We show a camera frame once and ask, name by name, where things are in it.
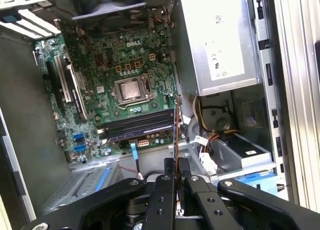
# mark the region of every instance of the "black mechanical arm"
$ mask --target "black mechanical arm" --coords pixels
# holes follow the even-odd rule
[[[234,179],[215,187],[197,175],[181,184],[174,175],[153,178],[122,180],[34,220],[23,230],[320,228],[320,214]]]

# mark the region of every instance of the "ram slot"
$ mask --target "ram slot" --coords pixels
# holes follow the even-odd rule
[[[171,130],[173,128],[173,110],[168,109],[120,121],[105,123],[98,127],[100,139],[115,142],[138,136]]]
[[[62,91],[64,94],[64,98],[65,98],[65,102],[71,102],[72,98],[71,98],[71,94],[68,88],[68,84],[66,81],[66,76],[65,76],[65,71],[64,71],[64,63],[61,60],[61,56],[55,56],[54,57],[54,62],[56,65],[56,68],[58,70],[58,74],[59,74],[59,78],[61,81],[61,86],[62,86]]]

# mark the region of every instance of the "white connector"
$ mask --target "white connector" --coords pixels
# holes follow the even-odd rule
[[[216,175],[218,166],[211,159],[209,153],[200,153],[200,162],[209,176]]]

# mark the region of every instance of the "screw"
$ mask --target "screw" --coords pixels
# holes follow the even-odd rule
[[[136,185],[138,185],[138,184],[139,184],[139,182],[136,181],[136,180],[130,182],[130,185],[131,185],[131,186],[136,186]]]
[[[132,228],[132,230],[141,230],[141,229],[142,229],[142,223],[138,223]]]
[[[32,228],[32,230],[48,230],[48,229],[49,229],[49,225],[47,223],[41,223],[35,226],[34,228]]]
[[[198,180],[199,180],[199,178],[198,178],[197,176],[192,176],[190,179],[191,179],[192,181],[198,181]]]
[[[168,176],[163,176],[161,179],[166,181],[166,180],[170,180],[170,177],[168,177]]]
[[[226,185],[226,186],[233,186],[234,184],[233,184],[232,182],[230,182],[230,181],[225,181],[225,182],[224,182],[224,185]]]

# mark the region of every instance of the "pcie slot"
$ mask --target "pcie slot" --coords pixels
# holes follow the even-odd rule
[[[45,62],[46,68],[48,70],[49,79],[51,81],[51,87],[53,89],[53,93],[55,96],[56,103],[58,107],[62,110],[62,112],[65,112],[64,102],[62,100],[62,94],[60,93],[60,84],[58,82],[58,79],[55,74],[54,64],[52,61],[46,61]]]
[[[130,139],[137,136],[170,130],[173,128],[173,110],[164,110],[145,116],[138,116],[125,120],[106,123],[100,138],[107,142]]]
[[[61,61],[61,56],[55,56],[54,57],[54,62],[55,62],[55,65],[56,65],[56,68],[58,70],[58,74],[59,74],[59,78],[60,78],[60,81],[61,81],[61,86],[62,86],[62,91],[63,91],[63,94],[64,94],[64,98],[65,98],[65,102],[71,102],[72,99],[71,99],[71,95],[70,95],[70,92],[69,92],[69,88],[68,88],[68,84],[67,84],[67,81],[66,81],[66,76],[65,76],[65,72],[64,72],[64,65]]]
[[[73,94],[74,102],[76,105],[76,109],[78,111],[79,116],[87,120],[88,114],[87,114],[87,110],[81,95],[81,91],[79,89],[79,84],[77,82],[74,68],[72,67],[72,65],[68,65],[67,69],[70,71],[72,81],[73,81],[74,88],[72,89],[72,94]]]

